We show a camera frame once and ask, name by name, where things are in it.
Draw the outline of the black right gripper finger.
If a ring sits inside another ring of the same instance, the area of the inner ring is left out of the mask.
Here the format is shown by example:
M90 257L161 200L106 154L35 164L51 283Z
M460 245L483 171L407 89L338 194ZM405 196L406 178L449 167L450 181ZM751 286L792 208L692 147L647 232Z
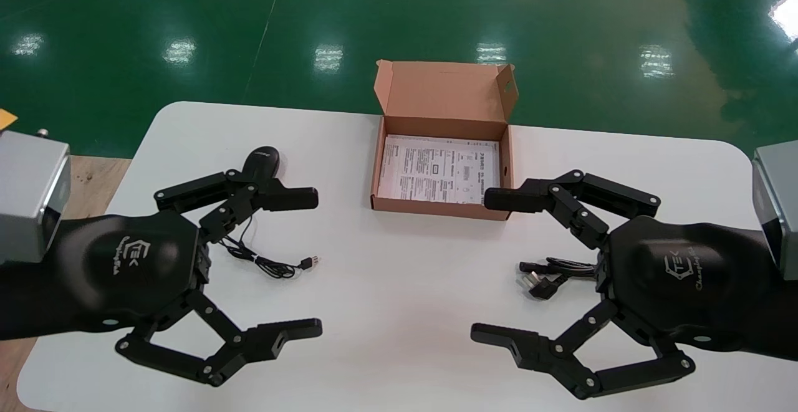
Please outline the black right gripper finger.
M695 362L676 347L673 339L652 332L643 335L656 353L655 359L598 371L584 366L576 350L608 323L618 326L627 317L616 302L604 299L555 339L486 323L471 326L471 339L508 349L520 369L551 375L579 400L673 383L695 372Z
M529 214L547 211L589 249L600 248L610 231L587 205L633 219L654 217L660 204L655 195L581 170L551 180L528 178L520 188L488 188L484 194L484 207L490 210Z

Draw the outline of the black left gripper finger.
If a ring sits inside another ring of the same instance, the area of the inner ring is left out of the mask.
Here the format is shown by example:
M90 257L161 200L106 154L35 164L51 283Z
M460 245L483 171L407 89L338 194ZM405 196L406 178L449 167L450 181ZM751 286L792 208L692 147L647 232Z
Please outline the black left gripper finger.
M256 211L314 209L319 204L315 188L286 188L277 178L256 180L241 171L228 170L174 185L155 193L160 211L188 211L219 204L199 220L203 242L222 241Z
M223 346L208 358L177 352L151 342L154 333L159 332L162 326L177 323L189 312L197 313L223 339ZM218 387L247 364L276 359L285 343L317 338L322 332L322 322L317 318L262 323L241 330L203 292L191 290L167 309L134 326L117 342L116 351L131 363Z

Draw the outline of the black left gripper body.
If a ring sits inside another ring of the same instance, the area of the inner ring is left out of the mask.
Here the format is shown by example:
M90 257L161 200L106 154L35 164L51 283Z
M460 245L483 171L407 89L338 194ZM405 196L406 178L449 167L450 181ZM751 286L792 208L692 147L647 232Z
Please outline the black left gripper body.
M199 228L174 211L65 221L47 251L50 333L105 332L154 320L209 282Z

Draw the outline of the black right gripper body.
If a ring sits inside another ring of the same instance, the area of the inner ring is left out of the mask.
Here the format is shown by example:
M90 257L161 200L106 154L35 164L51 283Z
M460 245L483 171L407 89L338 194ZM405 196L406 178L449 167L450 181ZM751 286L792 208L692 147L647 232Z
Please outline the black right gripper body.
M776 285L760 231L640 216L599 254L597 292L635 337L667 336L704 350L743 350L756 304Z

